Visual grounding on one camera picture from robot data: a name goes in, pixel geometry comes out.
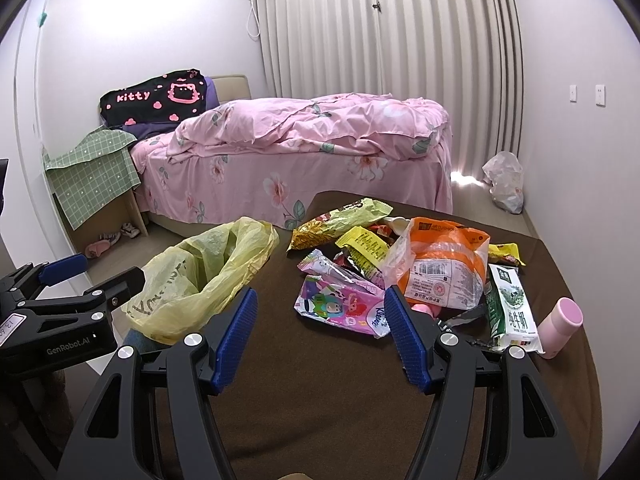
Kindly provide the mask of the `white plastic bag on floor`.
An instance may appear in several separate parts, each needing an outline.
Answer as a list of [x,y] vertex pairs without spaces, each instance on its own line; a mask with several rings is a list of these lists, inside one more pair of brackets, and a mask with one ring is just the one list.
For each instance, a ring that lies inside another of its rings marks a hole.
[[524,169],[511,152],[501,151],[482,167],[489,195],[494,204],[509,214],[520,214],[524,208]]

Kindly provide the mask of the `small yellow snack packet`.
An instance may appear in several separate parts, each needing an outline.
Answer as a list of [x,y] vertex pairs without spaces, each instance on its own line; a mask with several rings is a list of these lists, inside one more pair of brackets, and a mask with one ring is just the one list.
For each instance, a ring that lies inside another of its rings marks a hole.
[[490,244],[488,246],[488,261],[504,266],[526,266],[520,255],[520,248],[516,243]]

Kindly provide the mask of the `beige pleated curtain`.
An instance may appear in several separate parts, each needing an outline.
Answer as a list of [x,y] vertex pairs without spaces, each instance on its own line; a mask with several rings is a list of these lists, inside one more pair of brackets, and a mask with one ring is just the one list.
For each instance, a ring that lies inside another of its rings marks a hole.
[[425,98],[450,117],[454,169],[520,149],[524,67],[515,0],[257,0],[276,96]]

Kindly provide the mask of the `shoes under nightstand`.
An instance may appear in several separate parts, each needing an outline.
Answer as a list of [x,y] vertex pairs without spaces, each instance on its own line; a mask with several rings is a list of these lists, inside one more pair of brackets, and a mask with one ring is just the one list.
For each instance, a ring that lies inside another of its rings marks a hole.
[[130,240],[132,240],[140,234],[141,232],[136,226],[130,222],[126,222],[120,227],[118,232],[101,234],[96,242],[89,244],[85,248],[85,256],[88,259],[100,258],[104,252],[110,250],[123,237],[130,238]]

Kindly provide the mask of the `pink cartoon tissue pack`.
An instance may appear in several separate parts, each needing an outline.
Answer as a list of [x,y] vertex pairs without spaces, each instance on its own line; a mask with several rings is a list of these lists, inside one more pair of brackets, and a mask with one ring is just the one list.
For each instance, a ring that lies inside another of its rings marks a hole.
[[314,249],[297,266],[305,274],[294,310],[304,318],[376,339],[390,333],[384,292]]

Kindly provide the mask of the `yellow plastic trash bag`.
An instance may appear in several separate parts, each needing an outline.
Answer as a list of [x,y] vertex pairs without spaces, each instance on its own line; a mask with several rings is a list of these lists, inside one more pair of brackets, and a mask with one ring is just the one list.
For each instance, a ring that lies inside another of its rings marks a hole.
[[278,244],[272,224],[248,217],[188,237],[142,268],[142,291],[122,312],[133,330],[171,346],[222,312]]

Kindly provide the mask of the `pink floral bed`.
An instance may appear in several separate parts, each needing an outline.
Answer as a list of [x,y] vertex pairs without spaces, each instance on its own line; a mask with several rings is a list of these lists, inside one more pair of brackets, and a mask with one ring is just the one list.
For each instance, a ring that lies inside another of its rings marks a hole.
[[292,230],[309,216],[314,196],[343,192],[429,210],[452,211],[450,149],[393,160],[382,155],[257,153],[167,156],[174,131],[131,151],[141,184],[136,199],[151,221],[182,236],[240,217]]

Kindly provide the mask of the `green white milk carton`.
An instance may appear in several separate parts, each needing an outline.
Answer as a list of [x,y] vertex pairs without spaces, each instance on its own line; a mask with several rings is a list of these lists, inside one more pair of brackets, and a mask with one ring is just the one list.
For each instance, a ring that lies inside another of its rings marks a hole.
[[511,346],[520,346],[526,352],[544,354],[518,270],[513,266],[489,263],[484,294],[490,348],[503,352]]

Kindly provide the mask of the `white wall socket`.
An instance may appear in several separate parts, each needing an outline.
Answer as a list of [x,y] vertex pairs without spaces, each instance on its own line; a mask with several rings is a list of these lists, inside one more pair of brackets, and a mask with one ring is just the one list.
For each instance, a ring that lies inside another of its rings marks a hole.
[[606,87],[604,84],[597,84],[594,87],[594,102],[597,106],[606,107]]

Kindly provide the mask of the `pink floral duvet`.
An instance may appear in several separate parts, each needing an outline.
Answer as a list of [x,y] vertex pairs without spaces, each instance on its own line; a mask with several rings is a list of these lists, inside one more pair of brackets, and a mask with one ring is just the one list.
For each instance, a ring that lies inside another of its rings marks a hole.
[[340,93],[221,104],[182,122],[167,156],[326,153],[410,160],[450,145],[449,115],[435,101]]

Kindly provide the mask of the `orange white plastic bag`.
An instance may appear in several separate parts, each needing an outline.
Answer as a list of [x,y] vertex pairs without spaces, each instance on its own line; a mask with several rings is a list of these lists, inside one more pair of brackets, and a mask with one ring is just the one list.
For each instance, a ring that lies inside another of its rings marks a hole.
[[489,242],[482,230],[414,217],[381,263],[384,284],[413,304],[471,310],[484,292]]

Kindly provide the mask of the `black kitty pillow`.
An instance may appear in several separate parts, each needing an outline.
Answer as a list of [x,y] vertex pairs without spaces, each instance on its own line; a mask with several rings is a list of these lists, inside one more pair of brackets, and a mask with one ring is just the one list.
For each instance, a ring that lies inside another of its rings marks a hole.
[[207,84],[199,70],[175,70],[101,96],[108,126],[178,124],[206,111]]

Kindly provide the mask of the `green checkered cloth nightstand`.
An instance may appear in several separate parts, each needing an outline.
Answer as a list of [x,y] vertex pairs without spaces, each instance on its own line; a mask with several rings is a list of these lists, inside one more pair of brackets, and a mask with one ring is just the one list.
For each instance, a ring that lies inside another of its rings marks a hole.
[[63,155],[43,155],[44,175],[70,242],[78,252],[103,233],[118,232],[130,222],[145,236],[134,198],[139,174],[129,153],[132,134],[97,128]]

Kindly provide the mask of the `green yellow snack bag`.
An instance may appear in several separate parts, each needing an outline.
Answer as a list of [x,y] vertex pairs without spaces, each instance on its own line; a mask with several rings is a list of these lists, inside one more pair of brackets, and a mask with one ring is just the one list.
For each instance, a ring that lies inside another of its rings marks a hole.
[[292,231],[288,250],[315,248],[334,242],[355,226],[370,226],[393,211],[389,204],[360,198],[341,208],[320,214]]

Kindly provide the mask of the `yellow printed wrapper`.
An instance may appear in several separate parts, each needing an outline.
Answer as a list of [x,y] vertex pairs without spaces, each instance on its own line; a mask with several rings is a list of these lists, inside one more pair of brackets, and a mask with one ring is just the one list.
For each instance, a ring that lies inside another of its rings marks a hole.
[[351,228],[337,239],[335,245],[356,252],[376,270],[381,269],[381,264],[390,249],[385,240],[362,226]]

